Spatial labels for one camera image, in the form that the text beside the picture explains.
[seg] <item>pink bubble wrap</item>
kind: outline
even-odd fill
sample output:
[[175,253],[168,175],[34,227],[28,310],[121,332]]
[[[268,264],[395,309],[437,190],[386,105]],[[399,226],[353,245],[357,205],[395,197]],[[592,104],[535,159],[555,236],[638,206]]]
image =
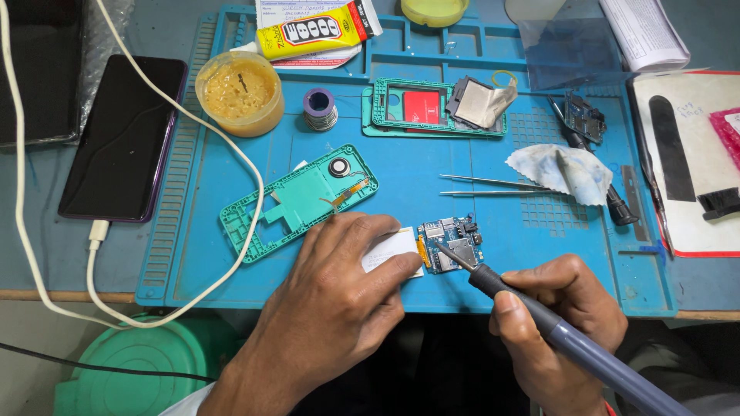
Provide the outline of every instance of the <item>pink bubble wrap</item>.
[[[734,126],[727,120],[728,116],[733,120]],[[712,113],[709,121],[730,157],[735,161],[735,166],[740,170],[740,107]]]

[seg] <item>purple phone case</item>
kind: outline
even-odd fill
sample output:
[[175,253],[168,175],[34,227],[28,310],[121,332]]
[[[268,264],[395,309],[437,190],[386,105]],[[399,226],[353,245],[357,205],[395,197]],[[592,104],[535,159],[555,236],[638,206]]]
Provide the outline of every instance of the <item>purple phone case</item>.
[[[182,99],[183,91],[185,90],[185,81],[187,80],[187,64],[185,61],[182,61],[180,59],[173,59],[173,61],[179,61],[182,62],[182,65],[184,67],[183,71],[183,78],[180,80],[180,88],[178,89],[178,95],[175,101],[178,103]],[[178,113],[180,110],[173,108],[172,114],[169,117],[169,122],[167,123],[167,130],[164,133],[164,142],[162,143],[162,151],[159,154],[159,162],[157,163],[157,169],[154,172],[154,184],[152,185],[152,193],[149,195],[149,205],[147,206],[147,210],[144,212],[144,216],[141,219],[131,219],[131,218],[105,218],[105,217],[95,217],[91,215],[69,215],[65,214],[62,215],[60,212],[58,212],[59,216],[64,218],[75,218],[75,219],[90,219],[90,220],[105,220],[105,221],[115,221],[115,222],[126,222],[126,223],[145,223],[152,219],[152,215],[154,213],[154,206],[157,204],[157,196],[159,195],[159,186],[162,182],[162,176],[164,176],[164,165],[167,162],[167,153],[169,152],[169,144],[172,142],[172,136],[175,134],[175,120],[178,117]]]

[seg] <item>white board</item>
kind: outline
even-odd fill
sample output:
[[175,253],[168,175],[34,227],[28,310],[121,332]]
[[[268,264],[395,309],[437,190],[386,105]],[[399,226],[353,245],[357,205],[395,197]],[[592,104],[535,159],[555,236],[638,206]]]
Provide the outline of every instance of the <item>white board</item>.
[[634,88],[676,255],[740,257],[740,212],[705,221],[702,218],[704,208],[699,202],[666,199],[665,179],[648,105],[654,95],[662,95],[673,105],[696,195],[740,187],[740,170],[709,122],[711,113],[740,107],[740,73],[701,71],[644,81],[638,79]]

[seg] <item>e8000 glue tube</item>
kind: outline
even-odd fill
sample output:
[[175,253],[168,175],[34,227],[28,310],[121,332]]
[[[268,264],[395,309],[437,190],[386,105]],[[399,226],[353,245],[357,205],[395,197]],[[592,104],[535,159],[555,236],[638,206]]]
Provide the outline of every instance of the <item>e8000 glue tube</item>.
[[231,50],[255,52],[275,61],[354,46],[381,33],[371,0],[354,0],[323,13],[258,29],[255,41]]

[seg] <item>charging cable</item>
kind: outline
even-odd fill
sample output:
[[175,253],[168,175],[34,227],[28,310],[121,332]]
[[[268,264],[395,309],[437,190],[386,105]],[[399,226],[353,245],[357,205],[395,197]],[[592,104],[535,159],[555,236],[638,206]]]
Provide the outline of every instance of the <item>charging cable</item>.
[[205,127],[208,127],[213,132],[218,134],[223,140],[226,141],[226,143],[231,146],[231,148],[246,162],[246,164],[249,166],[249,168],[252,169],[252,171],[255,174],[255,177],[257,178],[258,182],[258,189],[259,189],[259,195],[257,198],[257,207],[255,209],[255,216],[252,219],[251,224],[249,225],[249,231],[246,234],[246,240],[244,241],[244,247],[242,248],[241,252],[239,253],[239,256],[237,257],[236,262],[234,262],[234,265],[229,269],[228,272],[226,272],[225,275],[221,276],[216,282],[214,282],[208,289],[203,291],[200,295],[195,297],[192,301],[190,301],[186,306],[183,306],[180,309],[176,309],[173,313],[167,315],[165,318],[162,318],[159,321],[155,322],[139,322],[134,321],[133,319],[127,317],[126,315],[121,314],[120,312],[117,312],[111,308],[109,308],[105,303],[103,303],[100,298],[98,297],[98,294],[95,292],[94,282],[93,282],[93,269],[94,269],[94,263],[95,263],[95,254],[98,251],[98,248],[100,247],[101,242],[105,239],[105,236],[107,234],[107,229],[109,226],[108,221],[100,221],[96,220],[93,221],[92,229],[90,230],[90,257],[88,259],[88,267],[87,267],[87,291],[90,294],[90,297],[92,298],[92,301],[97,305],[100,309],[108,313],[109,315],[113,316],[114,318],[120,319],[121,321],[128,323],[129,326],[121,326],[116,325],[114,323],[106,322],[98,318],[94,318],[87,315],[78,314],[75,312],[68,311],[66,309],[62,309],[59,306],[56,306],[50,299],[49,295],[47,294],[46,287],[44,285],[44,281],[41,278],[41,271],[38,268],[38,262],[36,261],[36,255],[33,252],[33,248],[31,247],[30,239],[28,238],[28,232],[26,230],[25,222],[24,222],[24,216],[23,216],[23,209],[24,209],[24,202],[25,202],[25,125],[24,125],[24,112],[23,112],[23,104],[21,102],[21,94],[18,89],[18,82],[16,80],[16,73],[13,69],[13,59],[10,53],[10,18],[8,16],[7,11],[7,5],[5,3],[5,0],[0,0],[0,37],[1,37],[1,44],[2,44],[2,52],[3,52],[3,64],[5,66],[5,72],[7,74],[8,84],[10,85],[10,92],[13,97],[13,105],[16,109],[16,147],[17,147],[17,164],[18,164],[18,182],[17,182],[17,191],[16,191],[16,226],[18,227],[18,233],[21,237],[21,242],[23,243],[23,248],[26,252],[26,256],[28,257],[28,263],[31,268],[31,273],[33,275],[33,280],[36,282],[36,289],[38,290],[39,296],[41,296],[41,301],[44,303],[44,305],[51,309],[54,312],[60,313],[62,315],[70,316],[72,318],[79,318],[84,319],[87,321],[102,323],[103,325],[109,326],[114,329],[128,329],[132,326],[138,327],[138,328],[153,328],[156,326],[164,325],[167,322],[170,322],[179,316],[181,316],[183,313],[185,313],[188,309],[192,308],[197,302],[205,298],[208,294],[213,292],[217,287],[219,287],[224,281],[226,281],[231,275],[234,274],[236,269],[239,267],[239,265],[242,263],[242,260],[244,259],[244,256],[246,255],[246,251],[249,247],[249,243],[252,240],[252,235],[254,234],[255,227],[257,226],[257,222],[259,220],[259,212],[262,210],[262,202],[264,197],[264,183],[262,181],[262,175],[260,174],[260,171],[257,169],[257,167],[252,163],[252,161],[249,160],[249,158],[246,157],[246,155],[237,147],[236,144],[223,132],[221,132],[219,129],[216,129],[211,124],[205,122],[204,120],[201,120],[200,118],[196,117],[195,115],[191,114],[188,110],[185,110],[180,104],[177,103],[177,101],[170,98],[167,94],[163,93],[157,86],[155,86],[146,75],[144,75],[144,72],[141,70],[141,68],[136,64],[136,61],[134,61],[134,58],[131,56],[131,53],[129,53],[129,50],[124,45],[123,41],[121,40],[121,37],[119,36],[118,32],[115,30],[115,27],[113,26],[113,22],[110,19],[110,16],[108,15],[108,11],[106,10],[105,6],[103,5],[102,0],[96,0],[98,3],[98,7],[100,7],[100,11],[103,13],[103,17],[105,18],[106,23],[108,23],[108,27],[111,29],[113,36],[115,37],[116,42],[118,43],[118,46],[121,47],[121,50],[124,52],[124,55],[128,58],[129,62],[133,66],[134,70],[139,74],[141,79],[144,80],[144,82],[149,85],[149,87],[152,88],[157,94],[159,94],[162,98],[164,98],[167,102],[172,104],[175,108],[180,110],[184,115],[187,115],[192,120],[197,121],[198,123],[204,125]]

